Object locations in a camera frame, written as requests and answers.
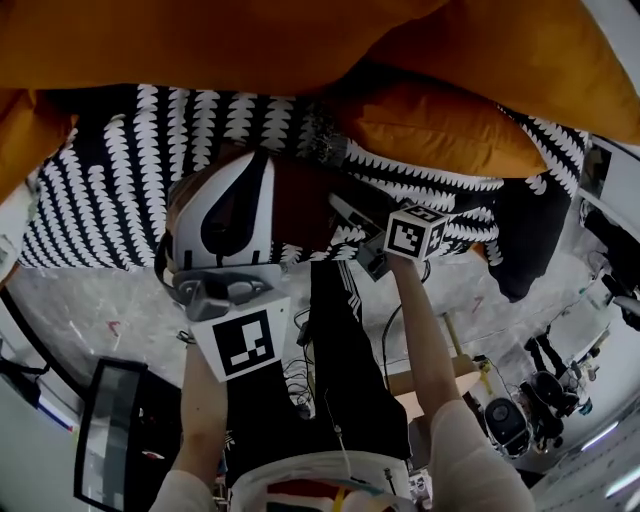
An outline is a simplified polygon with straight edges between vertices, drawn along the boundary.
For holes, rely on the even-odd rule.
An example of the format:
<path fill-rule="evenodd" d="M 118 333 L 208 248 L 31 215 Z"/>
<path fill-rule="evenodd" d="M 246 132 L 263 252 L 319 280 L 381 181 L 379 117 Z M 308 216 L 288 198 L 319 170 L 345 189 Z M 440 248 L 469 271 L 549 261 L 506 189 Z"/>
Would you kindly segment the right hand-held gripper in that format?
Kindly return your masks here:
<path fill-rule="evenodd" d="M 392 212 L 386 223 L 374 223 L 334 193 L 329 204 L 353 227 L 362 230 L 356 261 L 378 281 L 388 272 L 387 256 L 392 254 L 413 262 L 425 262 L 440 248 L 449 216 L 421 205 Z"/>

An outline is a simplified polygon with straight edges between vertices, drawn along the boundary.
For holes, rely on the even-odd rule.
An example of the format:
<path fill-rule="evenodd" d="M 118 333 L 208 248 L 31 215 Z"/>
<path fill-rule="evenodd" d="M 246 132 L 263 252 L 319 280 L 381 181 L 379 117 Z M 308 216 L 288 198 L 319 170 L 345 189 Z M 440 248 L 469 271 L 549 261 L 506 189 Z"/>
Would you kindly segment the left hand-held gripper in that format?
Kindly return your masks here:
<path fill-rule="evenodd" d="M 232 150 L 182 179 L 170 198 L 154 271 L 220 382 L 282 358 L 291 298 L 281 267 L 266 264 L 274 179 L 266 151 Z"/>

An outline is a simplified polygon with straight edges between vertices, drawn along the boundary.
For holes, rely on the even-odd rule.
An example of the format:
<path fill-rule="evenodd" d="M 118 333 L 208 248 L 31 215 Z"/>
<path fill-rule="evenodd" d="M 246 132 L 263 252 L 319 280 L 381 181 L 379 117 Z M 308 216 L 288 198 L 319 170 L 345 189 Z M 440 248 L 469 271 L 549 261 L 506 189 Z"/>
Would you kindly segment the brown book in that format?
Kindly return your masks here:
<path fill-rule="evenodd" d="M 331 193 L 374 223 L 386 223 L 398 207 L 388 194 L 347 174 L 303 160 L 269 156 L 275 169 L 272 243 L 325 249 L 337 227 L 338 213 L 329 204 Z"/>

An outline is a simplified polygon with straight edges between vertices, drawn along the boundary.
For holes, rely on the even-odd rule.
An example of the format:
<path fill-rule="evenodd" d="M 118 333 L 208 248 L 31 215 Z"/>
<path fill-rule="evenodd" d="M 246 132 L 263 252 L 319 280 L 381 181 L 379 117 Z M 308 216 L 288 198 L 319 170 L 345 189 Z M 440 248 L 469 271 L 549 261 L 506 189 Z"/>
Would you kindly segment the orange sofa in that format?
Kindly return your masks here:
<path fill-rule="evenodd" d="M 351 68 L 351 69 L 350 69 L 350 70 L 349 70 L 349 71 L 348 71 L 344 76 L 342 76 L 340 79 L 338 79 L 338 80 L 336 80 L 336 81 L 334 81 L 334 82 L 332 82 L 332 83 L 330 83 L 330 84 L 328 84 L 328 85 L 326 85 L 326 86 L 324 86 L 324 87 L 322 87 L 322 88 L 320 88 L 320 89 L 317 89 L 317 90 L 314 90 L 314 91 L 310 91 L 310 92 L 301 93 L 301 94 L 296 94 L 296 95 L 272 95 L 272 94 L 260 94 L 260 93 L 245 92 L 245 91 L 237 91 L 237 90 L 220 90 L 220 89 L 190 89 L 190 88 L 183 88 L 183 87 L 162 86 L 162 85 L 152 85 L 152 84 L 114 84 L 114 85 L 106 85 L 106 86 L 98 86 L 98 87 L 88 87 L 88 88 L 76 88 L 76 89 L 52 89 L 52 90 L 29 89 L 29 90 L 44 91 L 44 92 L 45 92 L 45 94 L 48 96 L 48 98 L 49 98 L 49 99 L 50 99 L 50 94 L 51 94 L 52 92 L 54 92 L 54 91 L 61 91 L 61 90 L 79 90 L 79 89 L 95 89 L 95 88 L 104 88 L 104 87 L 109 87 L 109 86 L 119 86 L 119 85 L 134 85 L 134 86 L 138 86 L 138 85 L 152 85 L 152 86 L 156 86 L 156 87 L 173 87 L 173 88 L 182 88 L 182 89 L 189 89 L 189 90 L 200 90 L 200 91 L 201 91 L 201 90 L 212 90 L 212 91 L 233 91 L 233 92 L 248 93 L 248 94 L 256 94 L 256 95 L 269 95 L 269 96 L 276 96 L 276 97 L 282 97 L 282 98 L 303 98 L 303 97 L 304 97 L 304 98 L 307 98 L 307 99 L 309 99 L 309 100 L 311 100 L 311 101 L 313 101 L 313 102 L 318 102 L 318 103 L 323 104 L 323 105 L 327 108 L 329 115 L 334 119 L 334 117 L 333 117 L 333 116 L 332 116 L 332 114 L 331 114 L 331 111 L 329 110 L 329 108 L 328 108 L 328 107 L 327 107 L 327 105 L 326 105 L 325 97 L 327 96 L 327 94 L 328 94 L 328 93 L 332 92 L 335 88 L 340 87 L 340 86 L 342 86 L 342 85 L 347 85 L 347 86 L 354 86 L 354 85 L 357 85 L 357 84 L 362 84 L 362 85 L 365 85 L 365 86 L 383 85 L 383 84 L 389 83 L 389 82 L 391 82 L 391 81 L 393 81 L 393 80 L 399 80 L 399 79 L 424 80 L 424 81 L 430 80 L 430 81 L 438 81 L 438 82 L 441 82 L 441 83 L 449 84 L 449 83 L 447 83 L 447 82 L 444 82 L 444 81 L 441 81 L 441 80 L 438 80 L 438 79 L 436 79 L 436 78 L 432 78 L 432 77 L 429 77 L 429 76 L 425 76 L 425 75 L 422 75 L 422 74 L 419 74 L 419 73 L 415 73 L 415 72 L 411 72 L 411 71 L 405 71 L 405 70 L 402 70 L 402 69 L 398 69 L 398 68 L 396 68 L 396 67 L 392 67 L 392 66 L 387 66 L 387 65 L 383 65 L 383 64 L 375 63 L 375 62 L 371 61 L 370 59 L 368 59 L 368 57 L 367 57 L 367 53 L 363 56 L 363 58 L 362 58 L 360 61 L 358 61 L 358 62 L 357 62 L 357 63 L 356 63 L 356 64 L 355 64 L 355 65 L 354 65 L 354 66 L 353 66 L 353 67 L 352 67 L 352 68 Z M 452 85 L 452 84 L 449 84 L 449 85 L 451 85 L 451 86 L 453 86 L 453 87 L 456 87 L 456 88 L 459 88 L 459 89 L 462 89 L 462 90 L 466 90 L 466 89 L 463 89 L 463 88 L 457 87 L 457 86 Z M 504 106 L 500 105 L 500 104 L 499 104 L 499 103 L 497 103 L 497 102 L 494 102 L 494 101 L 492 101 L 492 100 L 490 100 L 490 99 L 487 99 L 487 100 L 489 100 L 489 101 L 493 102 L 494 104 L 496 104 L 496 106 L 497 106 L 497 107 L 498 107 L 502 112 L 503 112 L 504 110 L 510 110 L 510 111 L 512 111 L 512 112 L 515 112 L 515 111 L 513 111 L 513 110 L 511 110 L 511 109 L 509 109 L 509 108 L 507 108 L 507 107 L 504 107 Z M 69 108 L 66 108 L 66 107 L 60 107 L 60 108 L 65 109 L 65 110 L 67 110 L 68 112 L 70 112 L 70 113 L 74 114 L 74 113 L 73 113 Z M 335 120 L 335 123 L 336 123 L 336 129 L 337 129 L 337 132 L 338 132 L 340 135 L 342 135 L 343 137 L 351 139 L 350 137 L 348 137 L 347 135 L 345 135 L 345 134 L 343 133 L 343 131 L 342 131 L 342 130 L 340 129 L 340 127 L 338 126 L 338 124 L 337 124 L 336 120 Z M 593 134 L 593 133 L 590 133 L 590 132 L 587 132 L 587 131 L 584 131 L 584 132 L 586 132 L 586 133 L 588 134 L 589 138 L 590 138 L 591 136 L 593 136 L 593 135 L 596 135 L 596 134 Z M 220 157 L 218 157 L 218 158 L 217 158 L 213 163 L 215 163 L 216 161 L 218 161 L 219 159 L 221 159 L 224 155 L 226 155 L 228 152 L 230 152 L 230 151 L 232 151 L 232 150 L 240 150 L 240 151 L 243 151 L 243 152 L 249 152 L 249 151 L 262 150 L 262 151 L 266 151 L 269 155 L 271 155 L 271 154 L 270 154 L 270 152 L 269 152 L 268 150 L 266 150 L 266 149 L 261 149 L 261 148 L 258 148 L 258 147 L 248 147 L 248 148 L 245 148 L 245 149 L 240 149 L 240 148 L 237 148 L 237 147 L 225 146 L 225 147 L 223 148 L 223 150 L 222 150 L 222 154 L 221 154 L 221 156 L 220 156 Z M 39 170 L 40 165 L 39 165 L 35 170 L 33 170 L 33 171 L 30 173 L 30 174 L 35 174 L 35 175 L 36 175 L 36 177 L 37 177 L 37 182 L 38 182 L 38 170 Z M 176 186 L 176 185 L 177 185 L 181 180 L 179 180 L 177 183 L 175 183 L 175 184 L 171 187 L 171 189 L 170 189 L 169 197 L 168 197 L 168 202 L 167 202 L 167 214 L 168 214 L 168 208 L 169 208 L 169 202 L 170 202 L 170 194 L 171 194 L 172 190 L 175 188 L 175 186 Z M 165 224 L 164 224 L 164 229 L 165 229 L 165 230 L 164 230 L 163 235 L 164 235 L 165 233 L 167 233 L 167 230 L 166 230 L 166 223 L 167 223 L 167 218 L 166 218 L 166 221 L 165 221 Z M 25 244 L 25 246 L 24 246 L 24 249 L 22 250 L 22 252 L 21 252 L 21 254 L 20 254 L 20 257 L 24 254 L 25 249 L 26 249 L 26 242 L 24 242 L 24 244 Z M 437 251 L 433 256 L 440 256 L 440 255 L 444 255 L 444 254 L 442 254 L 442 253 L 441 253 L 441 251 L 440 251 L 441 246 L 440 246 L 439 250 L 438 250 L 438 251 Z M 155 257 L 156 257 L 157 249 L 156 249 L 156 251 L 154 252 L 154 254 L 153 254 L 153 256 L 152 256 L 152 262 L 151 262 L 151 264 L 155 261 Z M 482 253 L 482 251 L 481 251 L 481 249 L 480 249 L 480 248 L 472 248 L 472 249 L 470 249 L 470 250 L 478 251 L 478 252 L 481 254 L 481 256 L 483 257 L 483 259 L 486 261 L 486 259 L 485 259 L 485 257 L 484 257 L 484 255 L 483 255 L 483 253 Z"/>

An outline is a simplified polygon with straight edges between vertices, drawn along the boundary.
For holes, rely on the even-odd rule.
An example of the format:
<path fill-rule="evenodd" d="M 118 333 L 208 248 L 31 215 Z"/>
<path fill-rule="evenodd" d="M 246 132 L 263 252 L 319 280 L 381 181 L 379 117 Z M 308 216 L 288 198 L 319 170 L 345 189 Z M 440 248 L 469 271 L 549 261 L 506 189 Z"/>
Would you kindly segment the person's left forearm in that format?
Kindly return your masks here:
<path fill-rule="evenodd" d="M 186 348 L 180 412 L 182 443 L 173 468 L 212 489 L 225 449 L 228 397 L 196 344 Z"/>

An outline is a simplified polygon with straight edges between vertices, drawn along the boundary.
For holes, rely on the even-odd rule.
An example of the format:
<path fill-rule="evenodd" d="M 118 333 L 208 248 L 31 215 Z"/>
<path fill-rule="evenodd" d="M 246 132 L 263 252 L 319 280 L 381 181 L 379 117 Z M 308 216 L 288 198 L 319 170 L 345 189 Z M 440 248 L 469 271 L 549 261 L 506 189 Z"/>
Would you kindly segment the person's right forearm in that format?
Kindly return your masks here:
<path fill-rule="evenodd" d="M 431 422 L 446 403 L 460 400 L 454 367 L 426 290 L 411 260 L 390 255 L 404 320 L 414 389 Z"/>

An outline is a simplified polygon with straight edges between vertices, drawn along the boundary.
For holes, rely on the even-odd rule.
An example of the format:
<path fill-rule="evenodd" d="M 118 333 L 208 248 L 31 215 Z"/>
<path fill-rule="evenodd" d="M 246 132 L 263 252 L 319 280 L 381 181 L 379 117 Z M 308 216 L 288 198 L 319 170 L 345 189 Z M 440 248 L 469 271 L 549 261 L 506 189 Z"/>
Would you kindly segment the black white striped throw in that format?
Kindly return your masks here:
<path fill-rule="evenodd" d="M 20 257 L 29 268 L 119 268 L 152 262 L 171 187 L 203 170 L 225 146 L 258 147 L 339 171 L 388 194 L 398 206 L 447 214 L 441 253 L 495 239 L 493 206 L 507 179 L 460 175 L 372 154 L 337 132 L 327 108 L 307 98 L 119 85 L 61 90 L 56 106 L 78 120 L 38 170 L 40 199 Z M 572 199 L 589 136 L 504 110 L 524 130 L 546 171 Z M 274 242 L 269 262 L 352 260 L 365 233 L 337 217 L 323 250 Z"/>

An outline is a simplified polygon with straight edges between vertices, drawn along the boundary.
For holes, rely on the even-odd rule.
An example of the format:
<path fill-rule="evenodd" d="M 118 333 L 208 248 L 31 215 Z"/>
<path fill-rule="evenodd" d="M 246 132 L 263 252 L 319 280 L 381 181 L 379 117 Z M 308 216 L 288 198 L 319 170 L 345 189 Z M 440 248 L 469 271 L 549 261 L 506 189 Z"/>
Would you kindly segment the small orange cushion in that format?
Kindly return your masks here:
<path fill-rule="evenodd" d="M 44 91 L 0 88 L 0 204 L 58 150 L 77 119 Z"/>
<path fill-rule="evenodd" d="M 377 156 L 476 177 L 528 178 L 546 170 L 516 121 L 446 83 L 342 85 L 325 102 L 343 133 Z"/>

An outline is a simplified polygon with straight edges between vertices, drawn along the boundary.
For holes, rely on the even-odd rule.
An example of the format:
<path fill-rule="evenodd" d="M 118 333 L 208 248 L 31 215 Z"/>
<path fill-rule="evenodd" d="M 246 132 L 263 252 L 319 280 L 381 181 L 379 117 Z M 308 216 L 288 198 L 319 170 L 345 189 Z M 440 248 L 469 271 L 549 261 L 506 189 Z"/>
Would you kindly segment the large orange back cushion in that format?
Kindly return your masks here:
<path fill-rule="evenodd" d="M 0 87 L 296 95 L 447 0 L 0 0 Z"/>
<path fill-rule="evenodd" d="M 389 31 L 367 57 L 640 145 L 640 95 L 582 0 L 448 0 Z"/>

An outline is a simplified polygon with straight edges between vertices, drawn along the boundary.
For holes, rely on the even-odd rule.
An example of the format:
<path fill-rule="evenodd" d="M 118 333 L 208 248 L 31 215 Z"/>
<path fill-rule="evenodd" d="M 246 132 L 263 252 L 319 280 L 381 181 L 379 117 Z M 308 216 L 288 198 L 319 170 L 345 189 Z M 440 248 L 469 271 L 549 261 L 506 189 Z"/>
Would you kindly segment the black cloth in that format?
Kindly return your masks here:
<path fill-rule="evenodd" d="M 509 302 L 524 299 L 546 273 L 571 200 L 550 173 L 504 181 L 493 206 L 498 234 L 484 244 L 484 256 Z"/>

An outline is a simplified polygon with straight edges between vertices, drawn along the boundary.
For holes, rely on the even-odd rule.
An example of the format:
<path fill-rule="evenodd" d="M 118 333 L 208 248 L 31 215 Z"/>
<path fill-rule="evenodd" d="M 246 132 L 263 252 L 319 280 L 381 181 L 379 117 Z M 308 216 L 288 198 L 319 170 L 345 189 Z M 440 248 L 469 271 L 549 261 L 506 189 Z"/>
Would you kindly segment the light wooden stool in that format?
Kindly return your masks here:
<path fill-rule="evenodd" d="M 442 417 L 446 405 L 461 401 L 455 360 L 450 357 L 447 340 L 427 298 L 420 295 L 406 296 L 399 309 L 403 314 L 410 371 L 400 379 L 386 375 L 389 392 L 397 397 L 414 392 L 422 409 L 421 435 L 427 443 L 423 451 L 434 459 L 433 446 L 437 443 L 433 433 L 437 420 Z"/>

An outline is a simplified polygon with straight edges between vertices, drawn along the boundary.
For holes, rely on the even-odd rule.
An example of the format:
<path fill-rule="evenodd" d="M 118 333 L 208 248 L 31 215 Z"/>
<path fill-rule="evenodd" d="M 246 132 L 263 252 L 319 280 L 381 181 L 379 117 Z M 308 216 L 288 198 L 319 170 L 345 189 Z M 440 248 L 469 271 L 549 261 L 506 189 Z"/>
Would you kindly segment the black glass-top table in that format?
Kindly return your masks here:
<path fill-rule="evenodd" d="M 148 512 L 181 442 L 181 390 L 140 362 L 102 358 L 89 386 L 74 497 L 100 512 Z"/>

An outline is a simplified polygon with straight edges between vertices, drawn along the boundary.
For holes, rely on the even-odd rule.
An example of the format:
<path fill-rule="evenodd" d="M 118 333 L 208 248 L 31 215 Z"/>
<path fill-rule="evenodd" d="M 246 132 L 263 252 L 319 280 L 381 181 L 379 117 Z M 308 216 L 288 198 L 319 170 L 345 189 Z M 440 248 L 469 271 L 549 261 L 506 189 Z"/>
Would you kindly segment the black round device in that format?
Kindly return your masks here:
<path fill-rule="evenodd" d="M 494 448 L 503 456 L 516 459 L 530 449 L 530 424 L 512 400 L 491 400 L 484 410 L 484 420 Z"/>

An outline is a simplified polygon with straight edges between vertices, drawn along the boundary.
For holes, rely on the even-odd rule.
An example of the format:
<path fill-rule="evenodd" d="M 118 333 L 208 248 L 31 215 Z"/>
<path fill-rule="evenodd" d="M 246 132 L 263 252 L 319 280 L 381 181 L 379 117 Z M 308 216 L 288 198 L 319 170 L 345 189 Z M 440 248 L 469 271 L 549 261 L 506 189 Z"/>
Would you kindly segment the person's cream printed sweatshirt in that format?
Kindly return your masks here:
<path fill-rule="evenodd" d="M 535 512 L 531 492 L 491 446 L 461 400 L 430 427 L 432 512 Z M 404 462 L 363 451 L 329 451 L 269 463 L 231 488 L 229 512 L 418 512 Z"/>

